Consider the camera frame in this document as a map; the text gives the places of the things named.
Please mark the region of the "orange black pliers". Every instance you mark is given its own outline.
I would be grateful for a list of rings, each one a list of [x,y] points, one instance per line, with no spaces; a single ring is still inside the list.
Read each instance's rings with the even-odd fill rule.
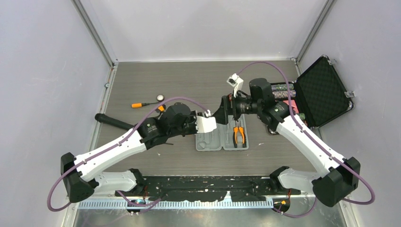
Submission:
[[[238,148],[239,146],[246,148],[247,141],[244,128],[242,126],[236,126],[233,128],[233,131],[234,148]]]

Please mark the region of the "small round silver disc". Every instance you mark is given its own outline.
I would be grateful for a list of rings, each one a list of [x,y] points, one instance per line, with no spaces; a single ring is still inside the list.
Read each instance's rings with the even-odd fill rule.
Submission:
[[[157,95],[157,101],[158,102],[163,102],[165,99],[164,95]]]

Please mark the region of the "grey plastic tool case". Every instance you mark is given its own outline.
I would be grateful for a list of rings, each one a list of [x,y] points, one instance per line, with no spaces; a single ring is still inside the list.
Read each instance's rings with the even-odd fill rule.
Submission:
[[[197,151],[219,151],[221,149],[228,150],[228,151],[240,151],[240,150],[247,150],[249,148],[249,142],[247,139],[247,132],[246,132],[246,123],[245,123],[245,116],[242,115],[238,121],[241,123],[241,126],[245,130],[245,136],[247,145],[246,148],[238,147],[234,148],[233,143],[233,128],[236,126],[236,121],[232,119],[233,117],[230,115],[229,119],[230,122],[227,125],[217,124],[217,128],[209,133],[200,133],[195,135],[195,147]]]

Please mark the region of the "small orange screwdriver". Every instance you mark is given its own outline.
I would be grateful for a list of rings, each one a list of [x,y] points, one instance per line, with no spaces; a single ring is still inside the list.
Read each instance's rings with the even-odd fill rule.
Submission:
[[[131,104],[131,108],[141,108],[148,105],[155,105],[159,104],[159,102],[152,102],[152,103],[133,103]]]

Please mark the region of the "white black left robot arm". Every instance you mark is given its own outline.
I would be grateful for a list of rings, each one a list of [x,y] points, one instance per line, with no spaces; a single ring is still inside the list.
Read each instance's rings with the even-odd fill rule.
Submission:
[[[95,193],[105,191],[130,192],[134,196],[145,190],[139,170],[106,172],[110,166],[155,146],[169,138],[211,132],[216,121],[210,110],[192,111],[183,103],[175,103],[157,116],[146,115],[126,133],[103,146],[75,156],[68,152],[61,156],[61,176],[69,203],[81,202]]]

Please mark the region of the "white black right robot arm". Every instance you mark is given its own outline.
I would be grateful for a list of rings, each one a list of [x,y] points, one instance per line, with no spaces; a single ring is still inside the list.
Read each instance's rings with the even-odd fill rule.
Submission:
[[[270,175],[270,189],[274,193],[297,189],[313,193],[322,204],[333,207],[357,189],[360,162],[332,150],[303,124],[291,106],[276,101],[265,78],[250,81],[250,95],[240,90],[243,80],[237,75],[229,77],[227,83],[234,90],[221,98],[220,107],[213,114],[217,123],[228,124],[242,114],[255,114],[269,129],[289,140],[316,170],[303,172],[285,166],[277,169]]]

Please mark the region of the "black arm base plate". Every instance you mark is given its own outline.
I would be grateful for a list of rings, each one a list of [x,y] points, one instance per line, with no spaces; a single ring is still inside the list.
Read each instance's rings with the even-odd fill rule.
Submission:
[[[151,201],[262,201],[265,196],[299,195],[267,176],[145,176],[139,188],[123,192],[126,197],[149,197]]]

